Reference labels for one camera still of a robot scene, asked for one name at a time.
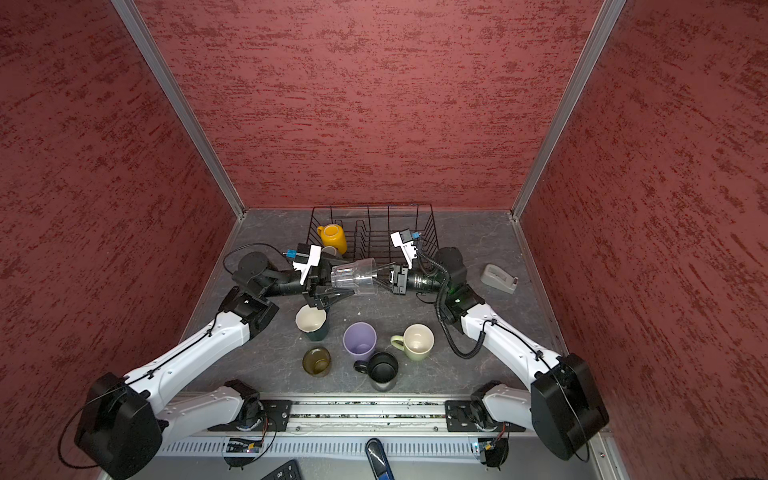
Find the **olive glass cup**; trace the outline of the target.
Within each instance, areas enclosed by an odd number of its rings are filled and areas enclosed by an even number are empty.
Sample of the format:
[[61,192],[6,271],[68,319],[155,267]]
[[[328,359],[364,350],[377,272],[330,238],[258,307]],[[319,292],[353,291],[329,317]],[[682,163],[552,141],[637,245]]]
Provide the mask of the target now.
[[305,373],[313,377],[324,377],[329,374],[332,364],[330,352],[323,347],[308,350],[302,359]]

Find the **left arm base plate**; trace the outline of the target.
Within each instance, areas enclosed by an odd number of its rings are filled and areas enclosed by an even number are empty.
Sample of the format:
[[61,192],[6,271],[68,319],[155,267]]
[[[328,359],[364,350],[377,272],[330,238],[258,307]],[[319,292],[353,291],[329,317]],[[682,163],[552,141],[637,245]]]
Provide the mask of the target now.
[[257,432],[285,432],[290,419],[293,402],[287,399],[260,400],[258,412],[249,414],[243,420],[236,418],[227,424],[215,425],[208,428],[209,432],[236,432],[251,434]]

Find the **light green mug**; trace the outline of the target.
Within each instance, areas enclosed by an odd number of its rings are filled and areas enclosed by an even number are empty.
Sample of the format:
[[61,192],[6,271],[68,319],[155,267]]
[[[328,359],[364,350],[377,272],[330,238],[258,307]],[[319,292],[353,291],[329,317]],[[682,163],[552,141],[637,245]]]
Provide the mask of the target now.
[[431,353],[435,345],[432,330],[423,324],[413,324],[406,328],[402,335],[390,338],[390,344],[412,361],[422,361]]

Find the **yellow mug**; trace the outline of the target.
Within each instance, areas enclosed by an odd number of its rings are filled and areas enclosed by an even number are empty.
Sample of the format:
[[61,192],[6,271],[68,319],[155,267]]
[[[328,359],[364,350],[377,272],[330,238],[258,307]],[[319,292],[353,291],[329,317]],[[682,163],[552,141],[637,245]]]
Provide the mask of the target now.
[[346,234],[339,224],[327,224],[317,227],[317,233],[324,247],[334,247],[340,255],[348,250]]

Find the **clear glass cup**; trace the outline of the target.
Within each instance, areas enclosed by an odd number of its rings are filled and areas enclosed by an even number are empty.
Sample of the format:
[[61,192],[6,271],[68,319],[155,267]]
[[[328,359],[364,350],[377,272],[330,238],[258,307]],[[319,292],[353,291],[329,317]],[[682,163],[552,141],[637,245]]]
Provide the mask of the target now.
[[334,266],[331,270],[331,285],[334,288],[352,290],[356,295],[376,293],[377,264],[373,258]]

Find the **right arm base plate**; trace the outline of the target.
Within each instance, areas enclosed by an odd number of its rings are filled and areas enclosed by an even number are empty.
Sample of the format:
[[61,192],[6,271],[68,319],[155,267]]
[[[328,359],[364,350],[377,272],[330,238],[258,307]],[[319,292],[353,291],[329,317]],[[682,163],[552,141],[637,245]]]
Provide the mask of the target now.
[[444,409],[447,430],[452,433],[516,433],[531,429],[528,412],[492,414],[480,400],[446,400]]

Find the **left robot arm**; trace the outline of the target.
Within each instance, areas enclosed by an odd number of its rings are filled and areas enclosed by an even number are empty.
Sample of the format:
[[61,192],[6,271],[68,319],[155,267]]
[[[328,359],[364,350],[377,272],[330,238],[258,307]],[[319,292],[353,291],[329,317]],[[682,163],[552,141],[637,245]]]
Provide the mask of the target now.
[[70,422],[75,445],[96,467],[113,479],[128,479],[166,445],[210,427],[261,433],[272,428],[259,392],[242,381],[186,400],[176,396],[268,327],[279,310],[273,298],[301,295],[309,306],[326,310],[353,295],[332,281],[344,259],[307,244],[288,251],[285,259],[291,266],[280,270],[262,252],[245,255],[212,321],[155,360],[121,377],[107,373],[92,384]]

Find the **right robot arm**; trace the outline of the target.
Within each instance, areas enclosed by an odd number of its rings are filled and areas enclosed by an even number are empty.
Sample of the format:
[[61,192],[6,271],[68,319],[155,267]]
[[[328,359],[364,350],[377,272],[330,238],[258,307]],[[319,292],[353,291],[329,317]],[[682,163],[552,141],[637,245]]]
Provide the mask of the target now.
[[515,425],[535,432],[562,460],[588,460],[589,442],[609,414],[586,361],[547,349],[503,320],[470,286],[458,249],[444,247],[433,257],[417,252],[408,265],[375,268],[373,280],[396,294],[434,294],[451,350],[465,360],[487,350],[520,380],[520,389],[491,381],[472,394],[467,415],[476,428]]

